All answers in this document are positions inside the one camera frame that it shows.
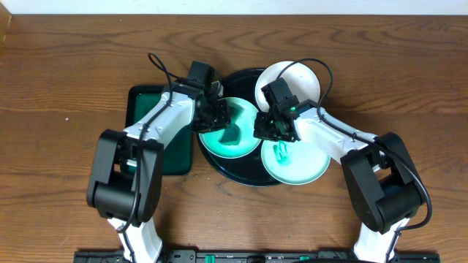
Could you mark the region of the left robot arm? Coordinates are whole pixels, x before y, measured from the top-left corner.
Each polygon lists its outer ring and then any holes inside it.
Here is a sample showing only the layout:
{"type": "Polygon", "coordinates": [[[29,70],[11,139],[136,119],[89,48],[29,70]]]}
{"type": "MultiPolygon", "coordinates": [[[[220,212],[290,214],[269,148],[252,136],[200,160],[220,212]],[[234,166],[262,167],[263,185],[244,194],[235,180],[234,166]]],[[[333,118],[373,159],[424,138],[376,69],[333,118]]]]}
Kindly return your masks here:
{"type": "Polygon", "coordinates": [[[187,77],[169,80],[158,104],[123,131],[97,143],[86,201],[117,231],[128,262],[157,262],[162,240],[153,215],[162,190],[165,148],[183,128],[203,134],[230,123],[216,70],[193,61],[187,77]]]}

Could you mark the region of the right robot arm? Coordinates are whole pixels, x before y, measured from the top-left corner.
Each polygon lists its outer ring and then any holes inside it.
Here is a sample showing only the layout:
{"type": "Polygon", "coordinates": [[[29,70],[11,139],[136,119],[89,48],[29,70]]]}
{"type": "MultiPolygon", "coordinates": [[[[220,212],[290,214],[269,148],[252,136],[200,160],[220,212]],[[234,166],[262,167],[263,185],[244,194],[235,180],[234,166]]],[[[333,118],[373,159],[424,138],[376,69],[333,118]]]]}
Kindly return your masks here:
{"type": "Polygon", "coordinates": [[[340,163],[350,201],[362,222],[353,252],[366,262],[390,262],[403,231],[430,221],[432,203],[400,136],[379,137],[329,115],[321,102],[300,102],[282,77],[261,89],[269,109],[259,112],[254,136],[312,142],[340,163]]]}

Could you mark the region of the yellow green sponge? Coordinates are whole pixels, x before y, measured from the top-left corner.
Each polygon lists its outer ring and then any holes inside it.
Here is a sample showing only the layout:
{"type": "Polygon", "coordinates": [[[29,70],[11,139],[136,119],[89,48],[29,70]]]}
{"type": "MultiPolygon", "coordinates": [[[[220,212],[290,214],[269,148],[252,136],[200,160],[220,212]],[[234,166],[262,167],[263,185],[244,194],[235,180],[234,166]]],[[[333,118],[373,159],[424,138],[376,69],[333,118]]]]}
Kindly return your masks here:
{"type": "Polygon", "coordinates": [[[237,124],[230,124],[226,129],[222,130],[219,143],[222,145],[238,145],[241,141],[241,128],[237,124]]]}

